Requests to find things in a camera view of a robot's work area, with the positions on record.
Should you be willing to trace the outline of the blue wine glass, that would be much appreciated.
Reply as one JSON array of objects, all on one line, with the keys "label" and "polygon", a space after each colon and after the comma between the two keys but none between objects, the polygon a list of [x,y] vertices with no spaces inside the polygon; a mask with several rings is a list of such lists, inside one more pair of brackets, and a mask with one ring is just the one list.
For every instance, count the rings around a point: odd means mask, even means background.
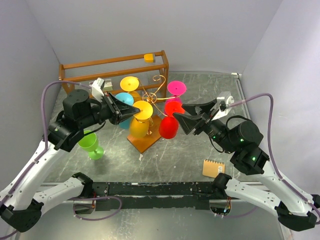
[{"label": "blue wine glass", "polygon": [[[134,98],[131,94],[127,93],[127,92],[121,92],[121,93],[118,93],[116,96],[115,96],[119,101],[123,102],[123,103],[126,103],[128,105],[133,105],[134,103]],[[131,121],[132,121],[132,118],[133,117],[130,117],[122,122],[120,122],[118,124],[118,126],[122,129],[125,129],[125,130],[128,130],[130,128],[130,124],[131,124]]]}]

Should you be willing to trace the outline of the orange wine glass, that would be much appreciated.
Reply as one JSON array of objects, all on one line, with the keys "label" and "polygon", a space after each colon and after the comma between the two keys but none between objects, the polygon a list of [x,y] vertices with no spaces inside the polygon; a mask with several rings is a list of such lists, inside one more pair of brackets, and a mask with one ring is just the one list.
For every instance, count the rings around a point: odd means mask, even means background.
[{"label": "orange wine glass", "polygon": [[138,108],[140,112],[133,116],[129,131],[133,137],[143,138],[148,133],[149,119],[152,117],[154,110],[149,102],[143,100],[135,102],[133,106]]},{"label": "orange wine glass", "polygon": [[140,86],[140,81],[137,77],[126,76],[120,81],[120,87],[123,91],[129,93],[134,102],[141,101],[141,95],[136,91]]}]

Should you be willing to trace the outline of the red wine glass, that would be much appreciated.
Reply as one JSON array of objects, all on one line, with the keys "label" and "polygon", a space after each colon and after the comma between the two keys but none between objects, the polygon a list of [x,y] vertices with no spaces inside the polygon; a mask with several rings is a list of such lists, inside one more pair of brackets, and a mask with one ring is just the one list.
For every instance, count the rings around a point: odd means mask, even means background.
[{"label": "red wine glass", "polygon": [[179,122],[174,118],[173,113],[184,114],[182,103],[178,101],[167,102],[164,106],[165,116],[159,126],[159,134],[165,139],[172,139],[177,135]]}]

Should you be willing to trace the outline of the orange wine glass front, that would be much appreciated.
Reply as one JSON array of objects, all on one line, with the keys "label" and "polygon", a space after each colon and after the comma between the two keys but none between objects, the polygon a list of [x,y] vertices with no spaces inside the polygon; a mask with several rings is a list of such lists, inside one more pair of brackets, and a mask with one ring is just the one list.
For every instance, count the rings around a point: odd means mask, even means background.
[{"label": "orange wine glass front", "polygon": [[136,91],[140,86],[140,81],[137,77],[126,76],[120,81],[120,87],[123,91],[129,93],[134,102],[141,101],[141,95]]}]

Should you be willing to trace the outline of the pink wine glass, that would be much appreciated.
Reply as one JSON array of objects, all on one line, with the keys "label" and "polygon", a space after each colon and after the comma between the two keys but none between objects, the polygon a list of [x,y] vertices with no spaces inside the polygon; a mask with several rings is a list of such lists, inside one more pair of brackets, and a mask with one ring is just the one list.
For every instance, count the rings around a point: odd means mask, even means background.
[{"label": "pink wine glass", "polygon": [[181,81],[174,80],[167,85],[167,91],[171,94],[171,96],[165,100],[165,115],[168,117],[173,117],[173,113],[183,114],[185,110],[182,108],[180,96],[186,93],[186,85]]}]

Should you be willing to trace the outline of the green wine glass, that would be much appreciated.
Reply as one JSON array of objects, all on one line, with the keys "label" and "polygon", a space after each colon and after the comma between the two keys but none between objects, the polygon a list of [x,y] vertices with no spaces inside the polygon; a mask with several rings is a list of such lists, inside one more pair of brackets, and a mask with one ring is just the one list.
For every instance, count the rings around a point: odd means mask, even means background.
[{"label": "green wine glass", "polygon": [[93,131],[85,130],[78,145],[88,153],[91,160],[99,160],[104,155],[104,149],[99,145],[98,137]]}]

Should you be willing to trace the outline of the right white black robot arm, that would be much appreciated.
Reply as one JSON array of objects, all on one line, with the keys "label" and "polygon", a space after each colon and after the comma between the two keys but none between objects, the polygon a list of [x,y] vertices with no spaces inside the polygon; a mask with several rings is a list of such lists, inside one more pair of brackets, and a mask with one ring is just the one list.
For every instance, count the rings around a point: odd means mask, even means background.
[{"label": "right white black robot arm", "polygon": [[237,198],[262,208],[285,227],[296,231],[314,228],[320,223],[320,196],[309,194],[298,188],[275,164],[272,152],[265,153],[260,148],[263,135],[250,119],[234,128],[218,119],[219,113],[246,103],[225,102],[215,99],[203,104],[184,104],[185,114],[174,112],[185,134],[208,135],[211,143],[217,143],[223,153],[232,154],[230,162],[241,173],[253,176],[268,188],[263,191],[242,183],[225,173],[219,173],[212,183],[213,192],[222,199]]}]

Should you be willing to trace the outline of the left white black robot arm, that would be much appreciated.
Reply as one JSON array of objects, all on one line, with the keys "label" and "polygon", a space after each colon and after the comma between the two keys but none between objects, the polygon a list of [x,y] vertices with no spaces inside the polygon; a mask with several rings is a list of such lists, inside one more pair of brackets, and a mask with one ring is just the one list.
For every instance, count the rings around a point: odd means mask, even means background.
[{"label": "left white black robot arm", "polygon": [[93,196],[93,180],[81,172],[73,174],[65,183],[38,192],[53,166],[85,137],[84,130],[106,120],[117,125],[140,112],[111,93],[92,99],[84,89],[70,92],[62,104],[63,111],[46,127],[34,155],[0,193],[0,217],[21,233],[31,229],[42,215],[62,202]]}]

